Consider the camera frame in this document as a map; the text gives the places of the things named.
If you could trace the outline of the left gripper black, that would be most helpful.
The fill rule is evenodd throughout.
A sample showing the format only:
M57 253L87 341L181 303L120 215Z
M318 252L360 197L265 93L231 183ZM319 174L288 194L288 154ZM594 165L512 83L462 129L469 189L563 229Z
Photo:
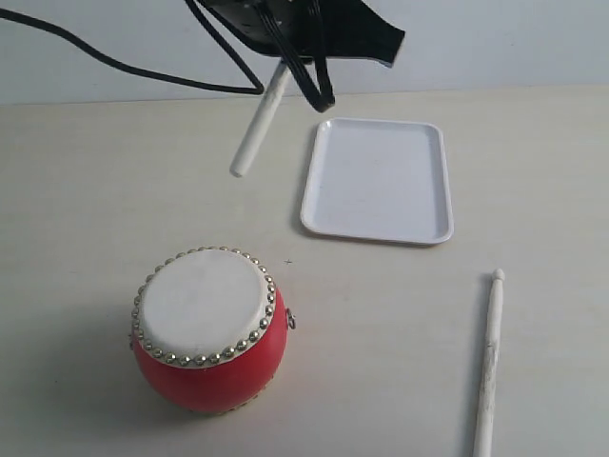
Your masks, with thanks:
M256 10L270 10L270 17L297 55L311 59L324 43L329 58L361 59L392 67L405 31L381 18L365 1L321 1L321 25L315 25L309 1L202 1L204 10L217 19L249 49L277 56L279 45Z

